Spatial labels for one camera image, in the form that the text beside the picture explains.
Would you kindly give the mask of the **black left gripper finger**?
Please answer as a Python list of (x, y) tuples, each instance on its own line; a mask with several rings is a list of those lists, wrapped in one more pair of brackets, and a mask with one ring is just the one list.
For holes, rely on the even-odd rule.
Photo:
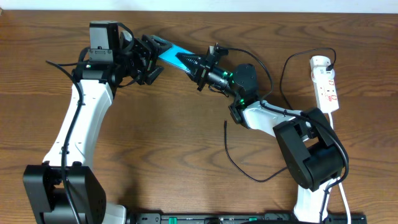
[(145, 84), (151, 85), (156, 80), (156, 78), (164, 71), (163, 66), (155, 66), (153, 71), (149, 72), (144, 79)]
[(172, 47), (172, 43), (164, 40), (156, 35), (151, 35), (151, 39), (154, 42), (154, 45), (159, 50), (159, 55), (165, 53)]

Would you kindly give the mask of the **blue Galaxy smartphone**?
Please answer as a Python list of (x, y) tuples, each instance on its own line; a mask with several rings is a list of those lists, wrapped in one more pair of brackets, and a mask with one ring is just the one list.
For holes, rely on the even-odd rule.
[(189, 72), (189, 69), (177, 58), (176, 56), (177, 53), (193, 54), (193, 52), (190, 52), (186, 49), (183, 49), (177, 45), (172, 44), (171, 48), (169, 48), (164, 53), (159, 55), (159, 59), (161, 59), (163, 62), (166, 62), (169, 65), (172, 65), (180, 70), (183, 70), (184, 72)]

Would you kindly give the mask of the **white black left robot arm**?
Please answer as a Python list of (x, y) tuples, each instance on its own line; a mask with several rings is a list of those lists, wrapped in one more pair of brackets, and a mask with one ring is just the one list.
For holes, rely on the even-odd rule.
[(37, 223), (132, 223), (123, 205), (111, 203), (93, 173), (97, 138), (116, 91), (150, 85), (163, 71), (158, 57), (170, 44), (152, 35), (136, 38), (116, 21), (90, 23), (90, 45), (72, 64), (72, 96), (60, 132), (39, 165), (28, 165), (23, 183)]

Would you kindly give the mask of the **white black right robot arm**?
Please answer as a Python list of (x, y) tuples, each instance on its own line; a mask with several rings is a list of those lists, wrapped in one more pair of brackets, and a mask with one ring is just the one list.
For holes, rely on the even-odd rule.
[(286, 169), (298, 184), (296, 219), (324, 223), (330, 190), (349, 172), (345, 148), (320, 109), (286, 110), (260, 97), (256, 69), (250, 63), (238, 65), (232, 72), (219, 67), (220, 58), (227, 53), (228, 49), (205, 55), (179, 52), (176, 57), (199, 90), (208, 85), (233, 96), (229, 110), (235, 123), (276, 138)]

